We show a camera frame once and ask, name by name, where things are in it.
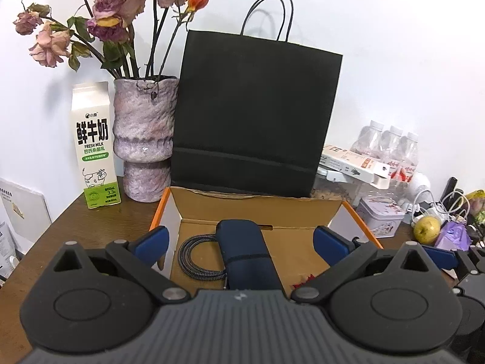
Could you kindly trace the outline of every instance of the plastic water bottle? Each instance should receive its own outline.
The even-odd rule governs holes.
[[[360,131],[357,141],[354,142],[350,150],[360,155],[380,159],[382,153],[380,141],[383,128],[382,123],[371,120],[370,126],[365,126]]]
[[[403,135],[403,131],[396,127],[391,126],[387,131],[384,131],[381,136],[380,146],[382,148],[380,159],[383,163],[389,164],[390,172],[392,174],[397,170],[402,160],[395,160],[392,158],[392,154],[399,147],[400,139]]]
[[[409,182],[418,166],[418,135],[408,132],[401,138],[397,149],[391,153],[391,158],[399,162],[399,167],[391,173],[391,179]]]

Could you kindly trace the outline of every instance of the pink tin box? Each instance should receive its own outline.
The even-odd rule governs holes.
[[[363,197],[356,209],[376,238],[394,237],[406,213],[390,198]]]

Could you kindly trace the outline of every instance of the textured pink vase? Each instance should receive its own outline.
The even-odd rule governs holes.
[[[170,185],[174,111],[179,80],[115,80],[113,149],[125,161],[128,197],[155,202]]]

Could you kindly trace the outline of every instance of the purple bag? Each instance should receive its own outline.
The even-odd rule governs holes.
[[[441,229],[435,248],[468,250],[470,244],[471,239],[467,234],[465,225],[457,222],[448,222]]]

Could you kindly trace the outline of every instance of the green leaf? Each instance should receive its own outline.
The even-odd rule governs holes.
[[[81,67],[81,63],[74,53],[69,56],[69,67],[71,67],[76,72],[78,71],[79,67]]]
[[[114,62],[122,57],[118,44],[112,41],[103,43],[103,54],[104,58],[110,62]]]
[[[39,16],[41,18],[44,18],[44,17],[46,17],[47,15],[50,14],[50,7],[49,7],[49,5],[41,5],[41,4],[33,3],[27,9],[29,9],[29,10],[31,10],[33,12],[38,12],[39,13]]]
[[[125,55],[130,55],[132,59],[135,58],[135,50],[132,48],[132,46],[129,43],[127,42],[122,43],[121,47],[123,48]]]
[[[67,19],[67,27],[71,28],[75,20],[76,18],[74,16],[71,16],[69,19]]]
[[[50,28],[52,29],[52,31],[66,31],[66,30],[69,30],[66,26],[60,24],[60,23],[57,23],[57,22],[53,22],[51,25],[50,25]]]
[[[87,21],[88,20],[86,18],[83,18],[81,16],[76,16],[74,18],[74,26],[76,27],[76,31],[81,37],[83,37],[88,42],[93,42],[94,37],[91,37],[91,35],[88,33],[88,30],[86,28]]]
[[[118,58],[117,60],[108,61],[106,60],[101,64],[101,68],[120,68],[123,65],[123,58]]]
[[[76,57],[91,57],[91,52],[89,48],[81,42],[72,41],[71,53],[76,55]]]

